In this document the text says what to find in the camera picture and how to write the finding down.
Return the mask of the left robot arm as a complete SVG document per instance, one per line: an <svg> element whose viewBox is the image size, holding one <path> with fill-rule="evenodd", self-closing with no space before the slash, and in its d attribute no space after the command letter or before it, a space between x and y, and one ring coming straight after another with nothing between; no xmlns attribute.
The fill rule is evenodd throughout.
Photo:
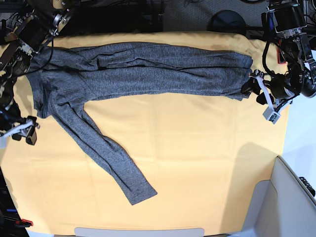
<svg viewBox="0 0 316 237"><path fill-rule="evenodd" d="M307 26L300 3L297 0L269 0L267 13L262 14L266 45L262 55L264 70L255 70L242 86L241 93L257 95L257 102L267 104L274 113L280 113L299 96L316 95L316 61L313 58ZM278 60L287 63L287 72L278 74L267 66L267 54L271 44L278 50Z"/></svg>

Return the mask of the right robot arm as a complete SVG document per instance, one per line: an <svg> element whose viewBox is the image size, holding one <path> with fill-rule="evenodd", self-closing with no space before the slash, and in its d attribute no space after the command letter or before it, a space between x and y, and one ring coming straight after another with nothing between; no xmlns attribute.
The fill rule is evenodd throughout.
<svg viewBox="0 0 316 237"><path fill-rule="evenodd" d="M22 23L7 34L6 21L2 20L0 43L5 49L0 56L0 147L4 149L8 137L14 140L25 138L34 145L36 130L40 125L37 118L21 117L18 104L14 100L13 87L17 79L30 74L33 56L38 54L59 35L70 17L71 2L62 0L58 6L54 0L29 0L32 7Z"/></svg>

